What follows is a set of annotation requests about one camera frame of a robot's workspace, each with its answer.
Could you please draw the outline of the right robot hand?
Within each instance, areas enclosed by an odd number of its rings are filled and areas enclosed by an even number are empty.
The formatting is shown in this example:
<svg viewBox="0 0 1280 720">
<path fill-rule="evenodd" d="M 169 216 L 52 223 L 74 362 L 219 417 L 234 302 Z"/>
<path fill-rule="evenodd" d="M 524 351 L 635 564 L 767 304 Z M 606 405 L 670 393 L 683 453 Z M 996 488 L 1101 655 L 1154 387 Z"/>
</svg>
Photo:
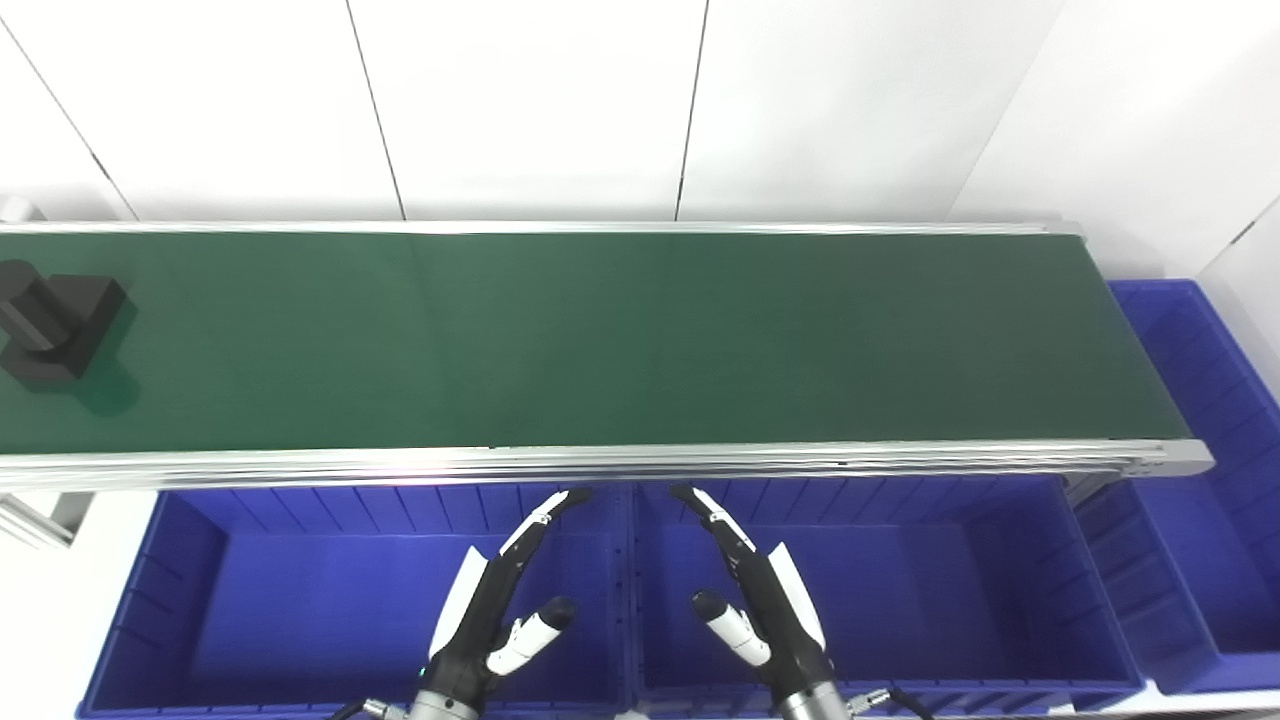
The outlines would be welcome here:
<svg viewBox="0 0 1280 720">
<path fill-rule="evenodd" d="M 714 539 L 746 607 L 712 588 L 690 598 L 695 616 L 756 671 L 782 707 L 797 694 L 835 683 L 817 609 L 783 543 L 763 553 L 737 520 L 705 491 L 678 483 L 669 495 L 690 509 Z"/>
</svg>

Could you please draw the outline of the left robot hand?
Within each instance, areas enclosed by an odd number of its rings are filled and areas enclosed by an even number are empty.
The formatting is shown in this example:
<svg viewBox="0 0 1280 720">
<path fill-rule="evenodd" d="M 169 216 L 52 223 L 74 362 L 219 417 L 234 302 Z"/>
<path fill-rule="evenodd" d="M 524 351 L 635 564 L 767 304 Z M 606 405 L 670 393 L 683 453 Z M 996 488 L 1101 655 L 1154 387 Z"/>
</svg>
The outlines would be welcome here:
<svg viewBox="0 0 1280 720">
<path fill-rule="evenodd" d="M 480 717 L 498 682 L 524 667 L 572 624 L 579 606 L 564 596 L 512 623 L 504 619 L 549 525 L 591 496 L 589 488 L 554 492 L 494 556 L 468 548 L 431 635 L 410 708 L 412 719 Z"/>
</svg>

